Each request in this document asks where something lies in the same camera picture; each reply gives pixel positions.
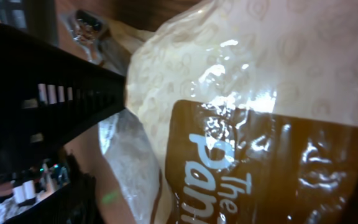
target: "beige plastic packaging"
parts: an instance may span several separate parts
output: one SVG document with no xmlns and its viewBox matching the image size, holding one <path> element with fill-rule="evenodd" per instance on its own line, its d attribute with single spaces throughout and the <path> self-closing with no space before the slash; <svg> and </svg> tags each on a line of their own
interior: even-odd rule
<svg viewBox="0 0 358 224">
<path fill-rule="evenodd" d="M 203 1 L 133 56 L 152 223 L 335 223 L 358 181 L 358 0 Z"/>
</svg>

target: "crumpled plastic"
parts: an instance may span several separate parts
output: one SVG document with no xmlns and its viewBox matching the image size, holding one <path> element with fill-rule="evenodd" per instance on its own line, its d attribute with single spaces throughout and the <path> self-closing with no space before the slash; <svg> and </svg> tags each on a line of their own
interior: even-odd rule
<svg viewBox="0 0 358 224">
<path fill-rule="evenodd" d="M 203 1 L 132 56 L 154 223 L 336 223 L 358 182 L 358 1 Z"/>
</svg>

